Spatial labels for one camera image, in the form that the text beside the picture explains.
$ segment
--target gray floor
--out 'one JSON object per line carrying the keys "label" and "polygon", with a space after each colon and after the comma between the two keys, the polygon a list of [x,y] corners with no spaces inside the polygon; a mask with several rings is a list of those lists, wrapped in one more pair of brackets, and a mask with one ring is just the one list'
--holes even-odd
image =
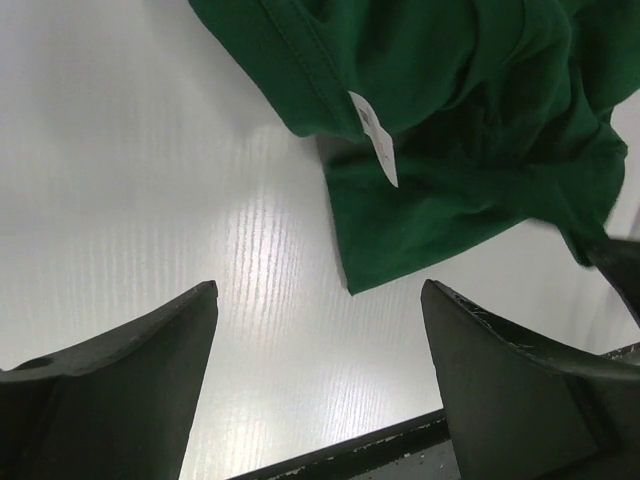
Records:
{"label": "gray floor", "polygon": [[[217,280],[185,480],[439,408],[428,277],[590,351],[639,340],[605,282],[533,224],[349,296],[314,139],[283,127],[187,0],[4,0],[0,21],[0,367]],[[636,97],[617,114],[632,143],[618,234],[640,205],[639,113]]]}

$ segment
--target green shirt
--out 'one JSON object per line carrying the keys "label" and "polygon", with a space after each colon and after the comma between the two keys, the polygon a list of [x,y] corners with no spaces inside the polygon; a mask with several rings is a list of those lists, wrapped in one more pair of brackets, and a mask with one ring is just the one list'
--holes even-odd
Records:
{"label": "green shirt", "polygon": [[[325,167],[352,293],[533,218],[606,238],[640,86],[638,0],[190,0],[288,128],[369,145]],[[396,142],[385,177],[349,92]]]}

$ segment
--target clothing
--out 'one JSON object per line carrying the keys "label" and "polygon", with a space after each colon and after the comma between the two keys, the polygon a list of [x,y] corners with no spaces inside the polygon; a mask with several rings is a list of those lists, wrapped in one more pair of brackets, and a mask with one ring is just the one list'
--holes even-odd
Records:
{"label": "clothing", "polygon": [[575,258],[606,238],[626,145],[613,108],[640,87],[637,0],[190,0],[288,128],[370,144],[349,92],[396,145],[325,176],[352,293],[529,218]]}

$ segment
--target white tag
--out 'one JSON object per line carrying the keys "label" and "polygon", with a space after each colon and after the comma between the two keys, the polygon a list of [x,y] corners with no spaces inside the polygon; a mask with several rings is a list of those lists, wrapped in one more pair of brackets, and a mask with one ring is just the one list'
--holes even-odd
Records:
{"label": "white tag", "polygon": [[398,172],[396,171],[396,156],[393,152],[393,139],[387,131],[382,128],[380,121],[373,107],[362,96],[354,92],[349,92],[351,100],[360,116],[362,128],[373,142],[373,147],[378,155],[378,160],[384,170],[385,175],[394,187],[398,187]]}

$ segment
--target table surface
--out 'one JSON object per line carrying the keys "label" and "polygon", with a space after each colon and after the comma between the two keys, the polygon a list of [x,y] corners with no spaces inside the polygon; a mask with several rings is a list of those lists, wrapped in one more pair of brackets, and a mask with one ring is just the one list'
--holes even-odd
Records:
{"label": "table surface", "polygon": [[[0,26],[0,367],[216,280],[183,479],[439,408],[427,278],[579,348],[639,340],[605,281],[529,223],[351,297],[315,140],[284,128],[187,0],[5,0]],[[640,205],[639,113],[635,97],[616,114],[632,153],[610,230],[625,236]]]}

